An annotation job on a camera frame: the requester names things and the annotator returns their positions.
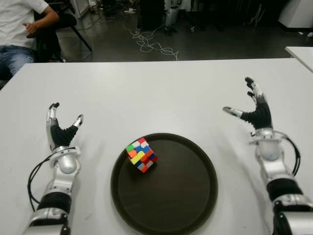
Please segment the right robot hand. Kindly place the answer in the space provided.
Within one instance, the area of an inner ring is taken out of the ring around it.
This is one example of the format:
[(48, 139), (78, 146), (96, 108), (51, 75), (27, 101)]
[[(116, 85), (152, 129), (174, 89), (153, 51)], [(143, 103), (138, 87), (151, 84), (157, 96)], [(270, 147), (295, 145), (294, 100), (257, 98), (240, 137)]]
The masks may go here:
[(225, 106), (223, 111), (250, 123), (255, 130), (273, 128), (271, 112), (265, 94), (254, 79), (246, 77), (245, 82), (247, 87), (250, 88), (247, 95), (254, 101), (255, 110), (248, 112)]

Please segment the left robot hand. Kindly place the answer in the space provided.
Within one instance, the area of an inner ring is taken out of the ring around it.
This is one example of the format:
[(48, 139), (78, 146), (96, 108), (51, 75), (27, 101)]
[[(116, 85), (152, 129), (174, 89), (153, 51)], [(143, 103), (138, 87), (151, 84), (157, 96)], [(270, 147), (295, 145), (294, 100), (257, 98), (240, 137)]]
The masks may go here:
[(56, 118), (56, 110), (59, 105), (59, 102), (52, 103), (47, 112), (46, 132), (51, 152), (59, 147), (69, 147), (84, 120), (84, 115), (79, 115), (70, 127), (62, 129)]

